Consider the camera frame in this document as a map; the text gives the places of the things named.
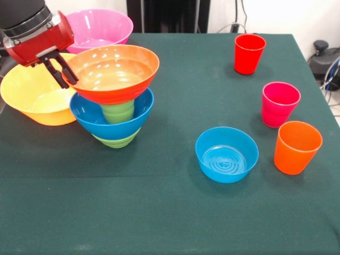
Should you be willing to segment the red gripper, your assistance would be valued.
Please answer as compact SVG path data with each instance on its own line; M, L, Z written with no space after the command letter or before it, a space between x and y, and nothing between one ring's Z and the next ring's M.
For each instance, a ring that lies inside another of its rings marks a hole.
M64 50L74 43L74 34L66 16L61 11L52 13L50 21L46 22L35 32L18 39L5 36L4 48L7 53L23 66L33 65L40 58L54 50ZM76 85L78 78L69 67L66 60L56 53L55 59L62 67L62 72L71 85ZM62 74L55 69L49 59L43 59L43 64L62 89L70 86L63 80Z

